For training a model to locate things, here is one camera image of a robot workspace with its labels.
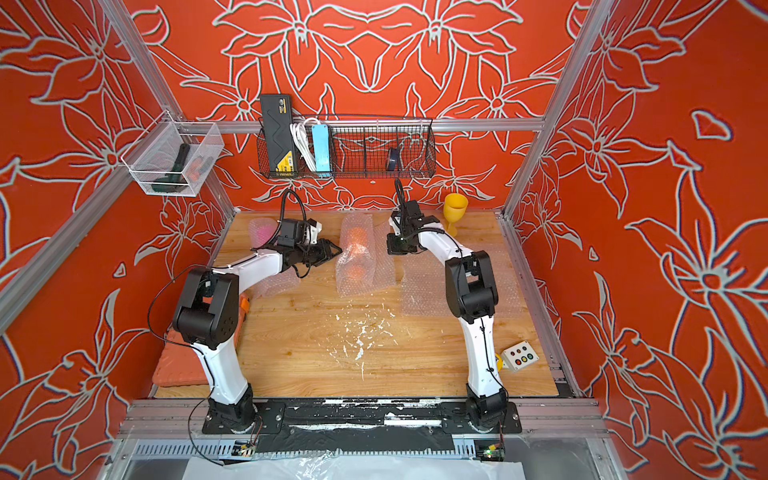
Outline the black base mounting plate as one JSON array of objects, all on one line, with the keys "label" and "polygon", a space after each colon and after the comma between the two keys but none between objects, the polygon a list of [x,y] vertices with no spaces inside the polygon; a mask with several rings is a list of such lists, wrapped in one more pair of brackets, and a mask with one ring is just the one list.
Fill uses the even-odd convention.
[{"label": "black base mounting plate", "polygon": [[516,405],[484,427],[470,424],[463,398],[449,399],[269,399],[254,403],[252,432],[276,434],[289,427],[305,430],[431,428],[449,434],[518,434]]}]

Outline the small dark object in basket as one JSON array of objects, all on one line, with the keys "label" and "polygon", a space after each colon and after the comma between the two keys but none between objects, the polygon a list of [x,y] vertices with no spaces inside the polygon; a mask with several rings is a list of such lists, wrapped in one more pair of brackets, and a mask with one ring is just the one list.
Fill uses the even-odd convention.
[{"label": "small dark object in basket", "polygon": [[386,171],[396,172],[401,170],[401,153],[398,148],[390,148],[388,150]]}]

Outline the dark green tool in bin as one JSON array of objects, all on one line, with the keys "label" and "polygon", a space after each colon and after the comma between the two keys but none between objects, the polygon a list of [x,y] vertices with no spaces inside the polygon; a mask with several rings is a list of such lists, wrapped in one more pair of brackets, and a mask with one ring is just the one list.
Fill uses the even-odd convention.
[{"label": "dark green tool in bin", "polygon": [[151,188],[154,192],[175,193],[180,192],[185,188],[181,172],[184,169],[190,149],[191,145],[187,143],[182,143],[179,146],[176,158],[170,171],[155,179],[151,184]]}]

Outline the black box in basket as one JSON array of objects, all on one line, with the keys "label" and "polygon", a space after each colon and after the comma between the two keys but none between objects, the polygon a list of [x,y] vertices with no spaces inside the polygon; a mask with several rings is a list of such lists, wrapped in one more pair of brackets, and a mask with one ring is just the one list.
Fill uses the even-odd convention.
[{"label": "black box in basket", "polygon": [[260,105],[268,171],[276,178],[292,177],[297,167],[291,133],[293,124],[291,97],[285,94],[265,94],[260,99]]}]

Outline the bubble wrap sheet clear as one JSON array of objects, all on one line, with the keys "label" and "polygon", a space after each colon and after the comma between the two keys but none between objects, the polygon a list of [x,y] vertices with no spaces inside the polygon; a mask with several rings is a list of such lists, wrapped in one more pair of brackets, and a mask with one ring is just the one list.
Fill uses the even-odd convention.
[{"label": "bubble wrap sheet clear", "polygon": [[[526,309],[517,276],[506,246],[502,243],[471,244],[472,250],[485,251],[490,259],[499,295],[496,318],[516,318]],[[407,316],[449,317],[444,264],[431,253],[408,256],[403,262],[402,311]]]}]

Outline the light blue power bank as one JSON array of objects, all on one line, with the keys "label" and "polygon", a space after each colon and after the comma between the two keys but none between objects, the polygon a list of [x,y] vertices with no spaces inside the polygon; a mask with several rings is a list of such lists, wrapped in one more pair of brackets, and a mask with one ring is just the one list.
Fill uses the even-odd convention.
[{"label": "light blue power bank", "polygon": [[332,171],[329,128],[324,124],[316,124],[312,126],[311,133],[314,147],[315,171],[320,176],[327,177]]}]

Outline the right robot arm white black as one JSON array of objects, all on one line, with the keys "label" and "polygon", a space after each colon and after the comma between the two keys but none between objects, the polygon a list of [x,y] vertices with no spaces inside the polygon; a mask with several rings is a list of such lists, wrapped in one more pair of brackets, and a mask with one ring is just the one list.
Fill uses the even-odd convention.
[{"label": "right robot arm white black", "polygon": [[473,427],[487,431],[500,426],[509,396],[500,378],[494,349],[494,315],[499,293],[491,258],[451,236],[434,216],[422,213],[414,200],[401,198],[387,234],[390,255],[431,253],[443,264],[445,296],[459,320],[468,358],[466,409]]}]

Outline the clear acrylic wall bin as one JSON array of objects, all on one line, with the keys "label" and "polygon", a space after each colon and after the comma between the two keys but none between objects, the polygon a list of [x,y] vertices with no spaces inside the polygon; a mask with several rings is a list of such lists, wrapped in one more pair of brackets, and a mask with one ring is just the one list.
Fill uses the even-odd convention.
[{"label": "clear acrylic wall bin", "polygon": [[[185,188],[175,193],[154,192],[151,184],[169,172],[179,146],[191,145],[183,171]],[[120,155],[132,179],[149,196],[195,197],[224,149],[224,139],[213,122],[181,122],[169,112],[159,114]]]}]

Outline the yellow plastic wine glass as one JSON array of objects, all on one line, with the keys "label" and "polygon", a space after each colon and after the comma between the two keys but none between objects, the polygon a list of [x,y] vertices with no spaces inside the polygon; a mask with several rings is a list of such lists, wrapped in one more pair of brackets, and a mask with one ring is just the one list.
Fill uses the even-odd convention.
[{"label": "yellow plastic wine glass", "polygon": [[443,216],[446,220],[446,232],[455,237],[458,233],[457,223],[464,217],[469,200],[460,193],[451,193],[445,197]]}]

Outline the white button control box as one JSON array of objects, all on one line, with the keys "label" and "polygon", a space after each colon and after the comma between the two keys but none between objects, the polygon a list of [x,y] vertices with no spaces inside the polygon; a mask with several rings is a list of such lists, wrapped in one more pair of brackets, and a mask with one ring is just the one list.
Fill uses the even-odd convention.
[{"label": "white button control box", "polygon": [[539,361],[539,356],[528,341],[521,341],[501,353],[504,365],[512,372],[518,372]]}]

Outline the orange glass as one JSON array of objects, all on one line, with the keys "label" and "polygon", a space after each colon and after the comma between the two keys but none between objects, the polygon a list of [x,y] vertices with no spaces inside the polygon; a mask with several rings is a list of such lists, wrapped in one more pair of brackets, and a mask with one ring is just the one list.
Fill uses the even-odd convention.
[{"label": "orange glass", "polygon": [[396,284],[394,260],[386,244],[390,232],[390,225],[376,225],[372,214],[355,212],[344,218],[335,274],[341,297],[372,294]]}]

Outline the orange plastic tool case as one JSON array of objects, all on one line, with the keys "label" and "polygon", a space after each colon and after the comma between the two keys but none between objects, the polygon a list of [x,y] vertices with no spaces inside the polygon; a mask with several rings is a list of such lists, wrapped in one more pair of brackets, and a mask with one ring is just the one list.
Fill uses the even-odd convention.
[{"label": "orange plastic tool case", "polygon": [[160,355],[152,382],[163,388],[205,385],[208,383],[203,365],[196,353],[182,342],[181,334],[173,329]]}]

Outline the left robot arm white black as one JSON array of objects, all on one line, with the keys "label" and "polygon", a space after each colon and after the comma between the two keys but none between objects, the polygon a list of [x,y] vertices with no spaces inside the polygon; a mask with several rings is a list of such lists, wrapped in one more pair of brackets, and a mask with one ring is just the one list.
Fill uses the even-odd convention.
[{"label": "left robot arm white black", "polygon": [[342,249],[321,232],[314,219],[282,220],[274,237],[246,258],[221,268],[194,267],[187,274],[172,327],[203,366],[210,388],[207,418],[215,433],[244,433],[256,421],[253,390],[234,341],[240,295],[299,265],[311,269],[340,255]]}]

